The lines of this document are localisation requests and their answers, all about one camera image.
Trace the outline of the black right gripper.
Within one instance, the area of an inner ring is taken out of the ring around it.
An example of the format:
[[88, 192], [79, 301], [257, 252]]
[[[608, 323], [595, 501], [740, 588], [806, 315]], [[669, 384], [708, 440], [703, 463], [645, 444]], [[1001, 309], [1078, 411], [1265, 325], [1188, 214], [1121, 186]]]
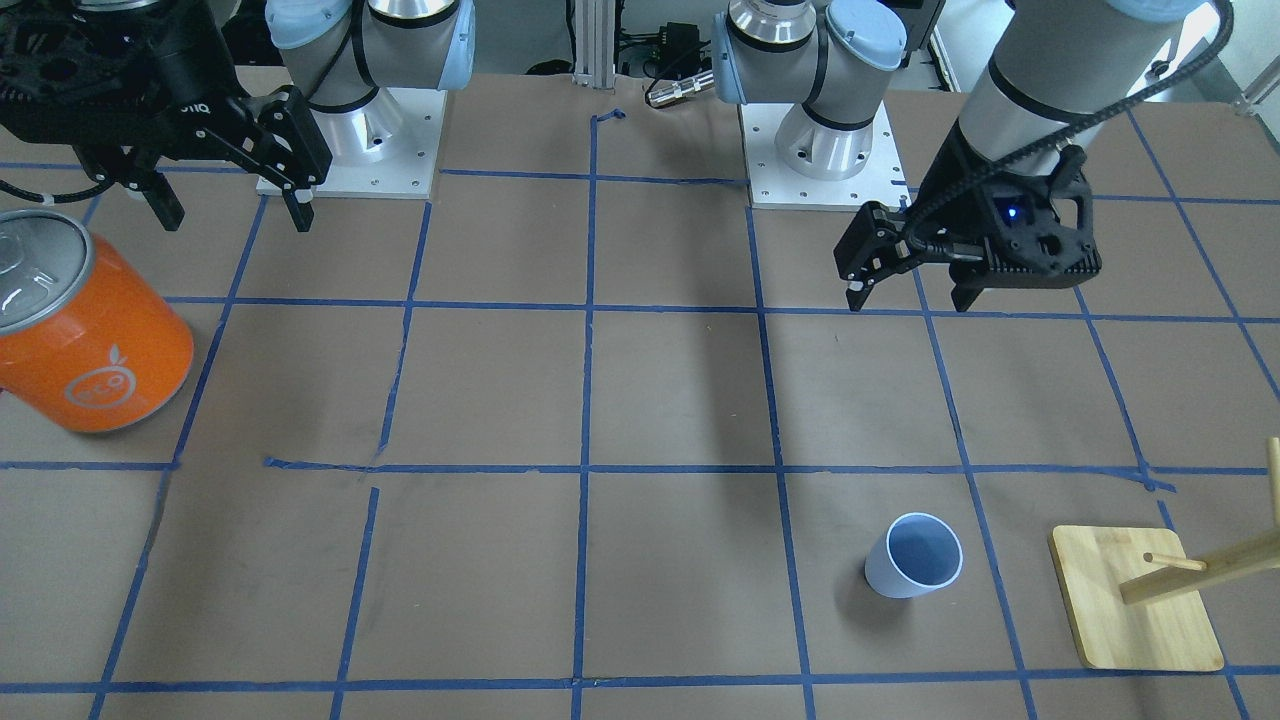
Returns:
[[[5, 1], [3, 127], [27, 143], [234, 163], [284, 190], [300, 233], [332, 164], [298, 88], [244, 88], [206, 1]], [[138, 195], [180, 228], [163, 173], [142, 173]]]

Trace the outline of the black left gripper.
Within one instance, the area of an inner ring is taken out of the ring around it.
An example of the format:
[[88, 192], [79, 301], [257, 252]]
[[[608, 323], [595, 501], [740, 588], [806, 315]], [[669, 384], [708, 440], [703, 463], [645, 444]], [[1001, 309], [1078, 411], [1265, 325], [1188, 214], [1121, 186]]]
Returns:
[[908, 220], [945, 191], [987, 165], [955, 124], [905, 211], [864, 204], [835, 245], [835, 265], [847, 281], [846, 302], [860, 313], [891, 275], [938, 263], [954, 282], [956, 313], [969, 311], [988, 290], [1064, 290], [1102, 269], [1093, 233], [1092, 188], [1083, 174], [1085, 150], [1068, 143], [1042, 176], [1001, 170], [918, 222]]

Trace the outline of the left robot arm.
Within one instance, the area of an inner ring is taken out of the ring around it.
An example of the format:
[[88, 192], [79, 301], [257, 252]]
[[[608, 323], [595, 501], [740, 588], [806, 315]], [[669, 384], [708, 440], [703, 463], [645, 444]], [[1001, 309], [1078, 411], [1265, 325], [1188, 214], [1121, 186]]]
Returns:
[[[1096, 278], [1093, 193], [1083, 167], [1100, 126], [1198, 73], [1228, 45], [1234, 8], [1215, 3], [1210, 45], [1139, 88], [1194, 1], [1019, 1], [915, 200], [865, 201], [835, 245], [860, 311], [892, 275], [948, 268], [966, 311], [987, 290], [1065, 290]], [[870, 137], [908, 32], [878, 1], [731, 1], [716, 19], [712, 72], [724, 102], [782, 102], [797, 136], [780, 149], [814, 176], [819, 138]]]

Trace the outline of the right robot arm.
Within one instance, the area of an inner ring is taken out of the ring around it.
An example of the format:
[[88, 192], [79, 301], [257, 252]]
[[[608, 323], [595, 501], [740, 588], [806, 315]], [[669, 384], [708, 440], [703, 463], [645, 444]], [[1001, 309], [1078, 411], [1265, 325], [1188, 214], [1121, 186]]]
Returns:
[[3, 191], [54, 205], [120, 186], [175, 231], [186, 213], [159, 163], [228, 161], [275, 186], [306, 232], [308, 195], [343, 156], [330, 123], [387, 88], [460, 90], [472, 74], [470, 1], [265, 1], [260, 14], [291, 82], [253, 96], [206, 1], [5, 1], [3, 127], [68, 146], [91, 186]]

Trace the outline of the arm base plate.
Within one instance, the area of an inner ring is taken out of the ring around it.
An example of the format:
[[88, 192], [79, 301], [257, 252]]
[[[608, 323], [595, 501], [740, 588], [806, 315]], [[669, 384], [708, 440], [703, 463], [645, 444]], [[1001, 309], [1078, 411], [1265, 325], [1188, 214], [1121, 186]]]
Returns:
[[326, 181], [300, 197], [429, 200], [449, 99], [440, 90], [380, 88], [355, 110], [314, 110], [332, 164]]
[[852, 131], [820, 126], [797, 104], [748, 104], [739, 114], [753, 208], [856, 211], [868, 201], [911, 201], [886, 105]]

